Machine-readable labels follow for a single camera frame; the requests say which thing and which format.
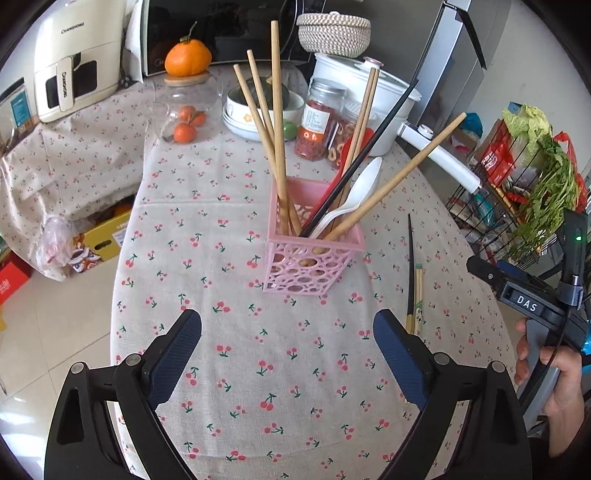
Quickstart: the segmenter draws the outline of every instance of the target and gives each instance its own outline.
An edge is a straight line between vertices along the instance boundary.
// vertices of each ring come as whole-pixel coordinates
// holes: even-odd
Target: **bowl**
[[[240,124],[232,120],[230,117],[228,117],[225,110],[222,115],[222,121],[228,130],[230,130],[230,132],[232,132],[234,135],[245,138],[246,140],[253,140],[255,142],[261,141],[260,137],[258,136],[258,132],[256,131],[256,127],[253,129],[250,126]]]
[[[236,87],[228,92],[228,101],[226,102],[224,113],[237,124],[252,126],[256,130],[255,122],[252,119],[251,110],[248,108],[248,105],[243,105],[233,100],[238,93],[240,93],[240,87]],[[262,118],[261,109],[259,108],[258,110]],[[290,91],[290,102],[287,108],[284,107],[283,109],[283,120],[299,125],[303,111],[304,99],[297,93]],[[269,114],[271,115],[271,123],[273,123],[273,110],[269,110]]]

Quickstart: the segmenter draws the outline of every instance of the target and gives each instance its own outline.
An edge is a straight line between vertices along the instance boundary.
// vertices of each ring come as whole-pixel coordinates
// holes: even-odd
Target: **plastic bag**
[[[574,152],[573,143],[568,135],[568,133],[560,132],[559,134],[554,136],[554,140],[557,142],[566,142],[568,143],[566,149],[566,156],[569,158],[571,163],[573,164],[574,171],[576,172],[574,175],[574,179],[577,182],[579,187],[579,199],[577,200],[577,205],[575,206],[575,211],[578,213],[582,213],[587,208],[587,186],[583,180],[583,177],[579,173],[579,169],[577,167],[577,155]]]
[[[65,267],[74,253],[72,238],[85,226],[61,217],[50,217],[35,252],[37,265],[44,270],[50,267]]]
[[[515,161],[511,155],[510,145],[511,136],[504,122],[501,122],[481,161],[489,182],[495,187],[503,183],[513,170]]]

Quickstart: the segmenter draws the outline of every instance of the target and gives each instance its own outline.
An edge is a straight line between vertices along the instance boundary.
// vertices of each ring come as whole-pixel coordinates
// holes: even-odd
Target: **jar lid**
[[[315,78],[312,80],[310,84],[310,89],[318,90],[322,93],[330,93],[333,95],[342,95],[345,96],[347,94],[347,87],[341,85],[338,82],[334,82],[329,79],[319,79]]]

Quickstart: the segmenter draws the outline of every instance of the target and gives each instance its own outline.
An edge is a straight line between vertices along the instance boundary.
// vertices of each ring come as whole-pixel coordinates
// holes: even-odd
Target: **black chopstick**
[[[407,100],[408,96],[411,94],[413,89],[416,87],[417,83],[418,83],[418,79],[414,79],[410,83],[410,85],[408,86],[406,91],[398,99],[398,102],[396,102],[396,105],[394,105],[394,107],[392,107],[389,114],[386,116],[386,118],[384,118],[384,121],[382,121],[382,123],[379,125],[379,127],[377,127],[376,131],[374,132],[372,137],[369,139],[367,144],[361,149],[361,151],[359,152],[359,155],[357,155],[355,160],[353,160],[353,163],[351,164],[351,166],[347,169],[347,171],[345,173],[343,173],[343,176],[340,178],[338,184],[335,185],[334,189],[332,190],[332,192],[330,192],[330,194],[328,195],[327,199],[324,201],[322,206],[318,209],[318,211],[310,219],[308,224],[301,231],[301,234],[300,234],[301,237],[309,237],[310,234],[314,231],[314,228],[316,228],[316,226],[320,223],[320,220],[322,219],[322,217],[326,214],[326,212],[328,212],[328,210],[329,210],[330,206],[333,204],[335,198],[337,198],[339,193],[343,190],[343,188],[345,188],[345,185],[347,185],[347,182],[351,179],[353,174],[357,171],[357,169],[361,165],[361,162],[369,154],[369,152],[374,147],[374,145],[379,140],[379,138],[382,136],[382,134],[384,133],[386,128],[388,128],[388,125],[390,124],[390,122],[394,119],[394,117],[396,116],[398,111],[402,108],[404,102]]]
[[[407,317],[414,315],[414,243],[413,224],[408,214],[408,304]]]

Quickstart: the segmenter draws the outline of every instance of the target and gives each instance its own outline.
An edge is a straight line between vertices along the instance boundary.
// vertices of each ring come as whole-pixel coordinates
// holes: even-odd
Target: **spice jar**
[[[295,139],[295,153],[306,160],[321,160],[335,130],[347,88],[332,80],[315,78],[304,106]]]
[[[328,159],[331,168],[335,170],[340,169],[340,153],[347,140],[353,136],[360,111],[359,102],[345,102],[343,106],[335,132],[329,142]],[[379,123],[379,116],[375,112],[370,112],[367,127],[375,131]]]

